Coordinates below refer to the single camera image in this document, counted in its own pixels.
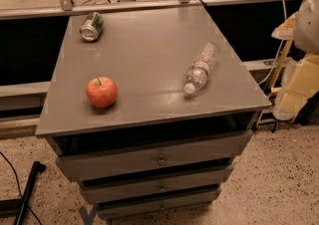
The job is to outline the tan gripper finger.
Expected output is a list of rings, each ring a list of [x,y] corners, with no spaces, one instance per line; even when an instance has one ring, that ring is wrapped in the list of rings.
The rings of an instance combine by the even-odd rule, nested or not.
[[[296,14],[292,14],[281,25],[275,28],[271,34],[272,38],[278,40],[290,40],[294,39]]]
[[[276,95],[273,115],[279,120],[295,118],[308,100],[319,92],[319,56],[307,53],[299,62],[290,61]]]

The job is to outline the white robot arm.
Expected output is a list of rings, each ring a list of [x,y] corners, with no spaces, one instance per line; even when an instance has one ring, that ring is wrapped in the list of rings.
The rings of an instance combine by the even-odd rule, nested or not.
[[[306,0],[271,36],[294,41],[306,53],[299,62],[292,61],[284,70],[273,115],[279,120],[297,116],[307,101],[319,92],[319,0]]]

